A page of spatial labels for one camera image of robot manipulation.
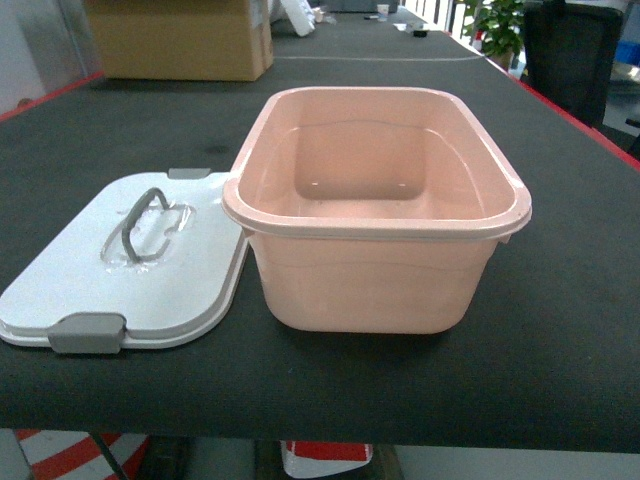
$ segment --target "white lid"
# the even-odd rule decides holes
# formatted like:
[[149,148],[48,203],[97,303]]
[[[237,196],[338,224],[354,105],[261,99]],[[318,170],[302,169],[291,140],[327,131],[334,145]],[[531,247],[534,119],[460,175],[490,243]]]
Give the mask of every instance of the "white lid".
[[[98,314],[124,317],[118,343],[125,348],[172,347],[213,328],[231,302],[247,242],[221,208],[228,174],[184,173],[137,174],[102,190],[2,294],[0,337],[51,346],[61,320],[79,321],[82,330],[91,323],[84,318]],[[122,231],[151,188],[162,193],[151,192],[130,223],[136,262]]]

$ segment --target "gray latch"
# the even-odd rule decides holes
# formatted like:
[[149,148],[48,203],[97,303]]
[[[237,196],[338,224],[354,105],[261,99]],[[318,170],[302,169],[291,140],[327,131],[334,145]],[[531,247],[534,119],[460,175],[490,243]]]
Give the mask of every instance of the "gray latch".
[[210,168],[170,168],[167,177],[171,180],[197,180],[208,177],[210,173]]
[[118,313],[75,313],[47,329],[57,353],[118,353],[125,318]]

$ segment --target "red and white stripe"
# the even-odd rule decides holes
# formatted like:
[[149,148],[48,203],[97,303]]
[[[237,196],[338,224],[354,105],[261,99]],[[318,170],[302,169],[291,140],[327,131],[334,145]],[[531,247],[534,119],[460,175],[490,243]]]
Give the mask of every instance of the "red and white stripe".
[[280,442],[282,464],[293,478],[317,478],[362,467],[371,461],[366,443]]
[[[35,480],[117,480],[86,432],[16,430]],[[142,463],[147,435],[103,434],[105,444],[130,480]]]

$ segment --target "black table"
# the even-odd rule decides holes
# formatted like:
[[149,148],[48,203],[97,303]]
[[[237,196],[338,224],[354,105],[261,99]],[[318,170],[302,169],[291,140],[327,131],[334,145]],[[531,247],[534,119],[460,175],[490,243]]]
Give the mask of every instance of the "black table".
[[250,254],[226,318],[187,345],[0,342],[0,427],[640,452],[638,172],[447,35],[396,31],[403,15],[338,15],[302,39],[276,24],[254,83],[98,80],[0,124],[0,290],[109,182],[227,170],[277,91],[415,86],[462,98],[533,197],[462,322],[296,331],[269,313]]

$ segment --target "cardboard box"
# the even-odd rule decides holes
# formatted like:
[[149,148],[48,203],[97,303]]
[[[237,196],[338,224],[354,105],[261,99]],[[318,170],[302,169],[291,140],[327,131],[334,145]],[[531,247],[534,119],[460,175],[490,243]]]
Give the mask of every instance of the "cardboard box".
[[267,0],[86,0],[108,78],[257,79],[273,63]]

